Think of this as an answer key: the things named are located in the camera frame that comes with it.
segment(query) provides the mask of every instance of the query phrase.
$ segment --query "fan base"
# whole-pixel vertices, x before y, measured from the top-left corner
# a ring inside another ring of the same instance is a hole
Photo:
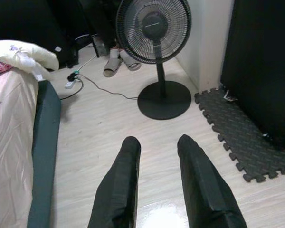
[[[159,83],[147,86],[138,97],[141,112],[155,120],[169,120],[187,111],[191,104],[191,94],[186,86],[173,81],[166,81],[167,96],[160,96]]]

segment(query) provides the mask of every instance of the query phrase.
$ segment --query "black interlocking mat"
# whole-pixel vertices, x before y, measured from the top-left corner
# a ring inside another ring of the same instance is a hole
[[[226,151],[231,150],[230,158],[237,159],[236,167],[244,170],[243,178],[258,183],[278,176],[277,171],[285,174],[285,149],[277,149],[265,140],[262,132],[240,109],[236,102],[228,102],[223,97],[225,91],[211,89],[202,94],[195,94],[195,102],[204,110],[213,131],[218,132],[218,139],[225,141]]]

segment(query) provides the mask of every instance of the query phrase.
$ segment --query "black pants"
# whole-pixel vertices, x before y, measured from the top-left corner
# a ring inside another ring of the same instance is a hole
[[[98,33],[104,44],[116,46],[115,18],[121,0],[79,0],[89,26]]]

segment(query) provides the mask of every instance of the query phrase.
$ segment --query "slipper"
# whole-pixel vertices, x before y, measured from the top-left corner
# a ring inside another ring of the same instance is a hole
[[[113,77],[114,75],[116,75],[122,62],[123,61],[120,59],[119,56],[119,50],[118,49],[110,50],[110,59],[105,65],[104,76]]]
[[[142,67],[142,64],[129,56],[125,50],[120,52],[120,57],[123,59],[125,65],[130,71],[136,71]]]

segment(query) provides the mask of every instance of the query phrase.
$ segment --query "light wood laminate floor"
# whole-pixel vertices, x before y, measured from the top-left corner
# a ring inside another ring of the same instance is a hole
[[[92,48],[80,51],[80,64],[94,56]],[[156,68],[143,65],[130,72],[125,65],[113,78],[103,77],[106,58],[96,58],[82,74],[112,92],[137,96],[155,82]],[[176,59],[164,64],[166,77],[197,91]],[[67,76],[76,70],[54,73],[53,86],[61,97]],[[212,131],[198,106],[192,102],[182,116],[156,121],[142,115],[134,100],[97,90],[84,80],[78,95],[62,102],[57,162],[52,205],[52,226],[85,228],[90,219],[96,189],[111,167],[126,136],[135,136],[142,145],[139,176],[137,228],[187,228],[177,141],[191,136],[204,149],[229,184],[250,228],[285,227],[285,176],[258,184],[247,183],[229,158],[217,134]]]

